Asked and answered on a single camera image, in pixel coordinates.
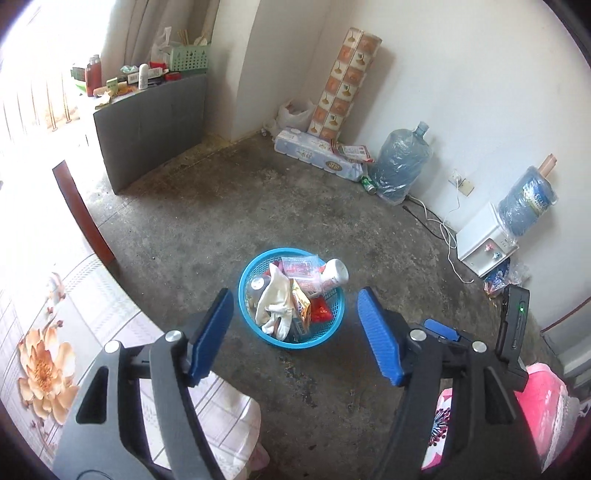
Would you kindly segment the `red plastic bag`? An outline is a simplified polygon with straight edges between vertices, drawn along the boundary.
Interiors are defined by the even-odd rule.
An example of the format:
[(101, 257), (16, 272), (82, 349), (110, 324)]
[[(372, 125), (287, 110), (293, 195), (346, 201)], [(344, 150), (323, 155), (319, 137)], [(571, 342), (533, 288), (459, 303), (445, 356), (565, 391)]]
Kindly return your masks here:
[(311, 323), (332, 321), (332, 310), (322, 296), (311, 299)]

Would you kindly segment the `white cloth glove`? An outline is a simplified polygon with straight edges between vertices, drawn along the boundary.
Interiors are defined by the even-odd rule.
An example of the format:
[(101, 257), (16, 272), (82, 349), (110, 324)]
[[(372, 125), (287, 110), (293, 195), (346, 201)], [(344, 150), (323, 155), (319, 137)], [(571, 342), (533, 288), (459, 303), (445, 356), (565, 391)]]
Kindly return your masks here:
[(254, 320), (264, 334), (284, 341), (290, 333), (296, 307), (291, 296), (290, 279), (274, 264), (270, 264), (269, 269), (270, 284), (260, 297)]

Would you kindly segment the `white AD milk bottle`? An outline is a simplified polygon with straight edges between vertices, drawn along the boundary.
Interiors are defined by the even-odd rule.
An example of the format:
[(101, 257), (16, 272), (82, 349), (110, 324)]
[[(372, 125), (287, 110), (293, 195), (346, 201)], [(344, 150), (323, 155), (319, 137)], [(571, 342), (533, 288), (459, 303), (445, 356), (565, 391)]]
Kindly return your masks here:
[(322, 292), (342, 287), (349, 282), (349, 270), (339, 259), (331, 259), (320, 268)]

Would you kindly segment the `yellow snack wrapper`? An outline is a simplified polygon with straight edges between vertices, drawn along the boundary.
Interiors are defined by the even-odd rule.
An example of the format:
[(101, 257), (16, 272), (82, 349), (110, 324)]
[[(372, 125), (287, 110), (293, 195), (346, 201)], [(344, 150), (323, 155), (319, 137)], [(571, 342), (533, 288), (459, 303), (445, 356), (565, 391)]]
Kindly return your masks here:
[(291, 280), (291, 296), (294, 300), (295, 309), (297, 309), (297, 316), (301, 320), (301, 325), (303, 325), (304, 334), (308, 334), (311, 323), (311, 301), (295, 279)]

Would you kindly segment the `clear pink plastic bag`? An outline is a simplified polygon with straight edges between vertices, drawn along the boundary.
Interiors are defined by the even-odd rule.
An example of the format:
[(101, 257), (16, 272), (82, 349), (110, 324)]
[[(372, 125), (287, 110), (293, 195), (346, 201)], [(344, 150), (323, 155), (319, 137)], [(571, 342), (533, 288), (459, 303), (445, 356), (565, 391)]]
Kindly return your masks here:
[(308, 297), (318, 297), (324, 293), (321, 277), (324, 263), (318, 255), (283, 256), (280, 262), (283, 274), (291, 280), (296, 280)]

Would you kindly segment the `clear plastic dome lid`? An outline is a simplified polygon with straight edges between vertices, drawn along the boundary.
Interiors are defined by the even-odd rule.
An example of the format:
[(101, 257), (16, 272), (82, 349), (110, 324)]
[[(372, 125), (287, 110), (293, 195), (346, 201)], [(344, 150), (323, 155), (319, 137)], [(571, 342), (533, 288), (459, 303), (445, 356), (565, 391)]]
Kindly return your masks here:
[(249, 307), (249, 314), (256, 316), (256, 308), (259, 305), (260, 297), (270, 284), (270, 275), (262, 274), (253, 276), (246, 285), (245, 298)]

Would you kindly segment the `blue plastic trash basket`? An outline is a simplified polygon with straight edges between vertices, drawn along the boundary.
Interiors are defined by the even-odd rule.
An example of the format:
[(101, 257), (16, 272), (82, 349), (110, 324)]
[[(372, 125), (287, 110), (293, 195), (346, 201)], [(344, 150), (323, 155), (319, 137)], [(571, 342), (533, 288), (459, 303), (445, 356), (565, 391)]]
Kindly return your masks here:
[(238, 282), (238, 306), (246, 324), (267, 343), (308, 349), (335, 334), (345, 316), (342, 287), (349, 271), (339, 259), (281, 247), (259, 254)]

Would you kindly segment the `white water dispenser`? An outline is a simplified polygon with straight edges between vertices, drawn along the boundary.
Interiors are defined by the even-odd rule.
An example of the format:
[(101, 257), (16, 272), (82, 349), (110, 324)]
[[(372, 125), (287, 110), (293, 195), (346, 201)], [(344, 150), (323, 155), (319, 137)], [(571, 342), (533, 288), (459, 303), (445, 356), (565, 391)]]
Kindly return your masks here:
[(485, 277), (518, 250), (497, 209), (488, 203), (456, 236), (458, 260), (478, 277)]

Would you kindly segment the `green drink can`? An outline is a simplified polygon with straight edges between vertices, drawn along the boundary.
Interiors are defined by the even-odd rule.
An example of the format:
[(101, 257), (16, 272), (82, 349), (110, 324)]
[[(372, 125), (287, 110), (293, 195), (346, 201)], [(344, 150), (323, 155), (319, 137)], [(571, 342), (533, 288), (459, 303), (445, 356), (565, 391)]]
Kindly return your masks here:
[(375, 195), (377, 193), (377, 185), (370, 179), (369, 176), (363, 175), (361, 177), (361, 184), (367, 193), (371, 195)]

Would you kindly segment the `floral plastic tablecloth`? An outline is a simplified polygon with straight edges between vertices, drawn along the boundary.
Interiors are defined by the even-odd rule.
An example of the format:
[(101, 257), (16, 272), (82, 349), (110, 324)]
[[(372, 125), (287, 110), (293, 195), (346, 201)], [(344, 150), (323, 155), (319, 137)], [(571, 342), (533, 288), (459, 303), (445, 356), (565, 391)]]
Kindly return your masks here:
[[(46, 465), (62, 436), (67, 406), (40, 401), (28, 379), (51, 377), (50, 364), (28, 365), (33, 347), (45, 348), (58, 367), (63, 391), (83, 382), (95, 357), (112, 340), (125, 347), (149, 344), (162, 335), (122, 290), (96, 255), (65, 275), (37, 273), (1, 281), (1, 402), (14, 426)], [(259, 441), (259, 403), (215, 373), (189, 391), (214, 459), (228, 479), (245, 479), (269, 464)]]

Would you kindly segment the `water jug on dispenser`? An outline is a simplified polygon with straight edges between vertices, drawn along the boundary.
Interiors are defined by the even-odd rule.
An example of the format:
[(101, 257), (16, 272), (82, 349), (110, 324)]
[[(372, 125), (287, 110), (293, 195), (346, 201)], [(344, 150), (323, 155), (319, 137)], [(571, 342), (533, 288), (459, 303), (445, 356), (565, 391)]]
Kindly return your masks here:
[(535, 166), (530, 166), (499, 202), (497, 212), (505, 229), (522, 237), (558, 201), (551, 183)]

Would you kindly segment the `large blue water jug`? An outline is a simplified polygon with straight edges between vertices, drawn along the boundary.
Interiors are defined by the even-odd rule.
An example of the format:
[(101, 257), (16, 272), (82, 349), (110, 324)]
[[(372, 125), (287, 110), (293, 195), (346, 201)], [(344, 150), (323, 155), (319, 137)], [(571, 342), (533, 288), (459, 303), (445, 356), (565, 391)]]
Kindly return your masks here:
[(429, 125), (421, 121), (414, 130), (397, 129), (384, 142), (375, 162), (369, 167), (377, 194), (394, 205), (401, 204), (422, 169), (433, 156), (425, 140)]

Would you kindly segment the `white tissue roll pack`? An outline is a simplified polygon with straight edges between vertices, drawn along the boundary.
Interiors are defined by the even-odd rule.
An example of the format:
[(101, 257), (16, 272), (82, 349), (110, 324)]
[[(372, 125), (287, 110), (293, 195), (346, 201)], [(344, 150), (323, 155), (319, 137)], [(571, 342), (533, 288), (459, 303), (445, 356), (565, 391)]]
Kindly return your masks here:
[(342, 179), (360, 182), (363, 176), (360, 163), (335, 154), (329, 142), (294, 128), (280, 131), (274, 138), (274, 150)]

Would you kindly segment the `dark grey cabinet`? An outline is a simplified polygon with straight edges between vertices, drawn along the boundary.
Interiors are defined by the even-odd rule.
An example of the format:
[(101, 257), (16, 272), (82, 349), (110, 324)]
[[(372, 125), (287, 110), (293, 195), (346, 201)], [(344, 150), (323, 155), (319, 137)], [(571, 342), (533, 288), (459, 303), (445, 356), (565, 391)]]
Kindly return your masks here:
[(93, 114), (114, 193), (201, 142), (206, 91), (207, 77), (190, 75), (138, 91)]

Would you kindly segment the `white lotion bottle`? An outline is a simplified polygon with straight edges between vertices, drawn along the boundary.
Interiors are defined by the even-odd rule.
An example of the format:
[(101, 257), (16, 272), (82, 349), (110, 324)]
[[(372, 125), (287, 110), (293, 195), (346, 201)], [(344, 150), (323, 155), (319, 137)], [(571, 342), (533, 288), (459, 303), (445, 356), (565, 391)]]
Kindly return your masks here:
[(145, 90), (149, 80), (149, 65), (141, 64), (138, 67), (138, 89)]

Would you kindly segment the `rolled patterned floor mat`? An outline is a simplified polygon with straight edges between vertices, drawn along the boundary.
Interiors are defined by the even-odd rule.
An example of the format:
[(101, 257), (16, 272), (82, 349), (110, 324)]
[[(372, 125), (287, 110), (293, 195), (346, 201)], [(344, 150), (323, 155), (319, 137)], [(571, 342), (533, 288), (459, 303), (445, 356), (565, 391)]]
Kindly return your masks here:
[(325, 141), (339, 139), (382, 42), (365, 30), (349, 28), (311, 116), (308, 134)]

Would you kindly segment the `green plastic basket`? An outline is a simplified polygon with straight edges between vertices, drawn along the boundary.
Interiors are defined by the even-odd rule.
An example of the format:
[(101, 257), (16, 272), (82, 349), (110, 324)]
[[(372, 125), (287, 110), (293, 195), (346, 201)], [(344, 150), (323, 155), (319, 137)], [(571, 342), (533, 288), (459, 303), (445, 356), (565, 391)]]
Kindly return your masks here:
[(176, 45), (170, 52), (171, 72), (204, 72), (208, 69), (208, 45)]

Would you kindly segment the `red thermos bottle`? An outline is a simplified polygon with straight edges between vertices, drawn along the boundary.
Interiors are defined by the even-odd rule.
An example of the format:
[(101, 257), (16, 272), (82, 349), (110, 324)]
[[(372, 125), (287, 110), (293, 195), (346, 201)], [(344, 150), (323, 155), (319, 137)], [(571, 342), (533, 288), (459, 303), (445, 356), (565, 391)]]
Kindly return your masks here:
[(93, 55), (85, 69), (86, 93), (93, 96), (94, 90), (102, 86), (101, 60), (98, 54)]

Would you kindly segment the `beige curtain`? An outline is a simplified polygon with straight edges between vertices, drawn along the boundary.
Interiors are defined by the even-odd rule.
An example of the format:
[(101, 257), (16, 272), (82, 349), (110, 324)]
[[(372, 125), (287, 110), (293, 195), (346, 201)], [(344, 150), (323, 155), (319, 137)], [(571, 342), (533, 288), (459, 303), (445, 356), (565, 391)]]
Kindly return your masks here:
[(115, 1), (100, 54), (102, 81), (128, 65), (147, 64), (166, 27), (169, 39), (211, 39), (219, 1)]

